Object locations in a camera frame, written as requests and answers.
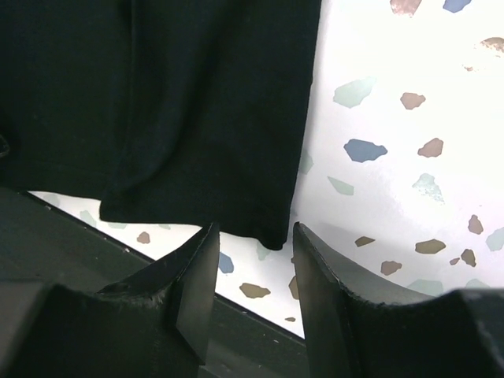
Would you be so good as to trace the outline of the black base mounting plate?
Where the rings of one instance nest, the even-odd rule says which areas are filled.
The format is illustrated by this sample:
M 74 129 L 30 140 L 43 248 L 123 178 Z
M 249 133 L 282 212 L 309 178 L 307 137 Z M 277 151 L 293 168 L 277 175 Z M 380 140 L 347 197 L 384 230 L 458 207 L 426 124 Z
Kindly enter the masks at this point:
M 1 191 L 1 283 L 41 280 L 92 294 L 153 262 L 33 195 Z M 308 374 L 299 337 L 215 292 L 206 362 L 195 377 Z

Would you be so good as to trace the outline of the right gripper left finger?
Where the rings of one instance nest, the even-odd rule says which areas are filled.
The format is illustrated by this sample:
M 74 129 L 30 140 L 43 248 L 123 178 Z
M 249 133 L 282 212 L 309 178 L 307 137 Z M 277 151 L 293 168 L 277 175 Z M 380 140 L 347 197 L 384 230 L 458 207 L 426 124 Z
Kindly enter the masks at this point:
M 2 376 L 197 376 L 219 253 L 219 227 L 210 224 L 92 294 L 41 280 L 2 281 Z

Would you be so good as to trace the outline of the black t shirt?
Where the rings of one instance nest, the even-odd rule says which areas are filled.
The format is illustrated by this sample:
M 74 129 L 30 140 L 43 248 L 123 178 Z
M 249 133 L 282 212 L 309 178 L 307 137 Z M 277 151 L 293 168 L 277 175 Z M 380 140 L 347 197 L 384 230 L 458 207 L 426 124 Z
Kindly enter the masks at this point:
M 319 1 L 4 1 L 1 183 L 287 241 Z

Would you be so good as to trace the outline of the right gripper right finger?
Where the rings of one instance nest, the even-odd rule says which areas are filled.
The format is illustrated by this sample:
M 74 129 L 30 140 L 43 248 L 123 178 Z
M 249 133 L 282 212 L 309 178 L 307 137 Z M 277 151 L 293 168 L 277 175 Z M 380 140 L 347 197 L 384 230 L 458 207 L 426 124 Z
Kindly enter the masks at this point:
M 425 295 L 370 272 L 300 223 L 293 253 L 311 376 L 502 376 L 502 290 Z

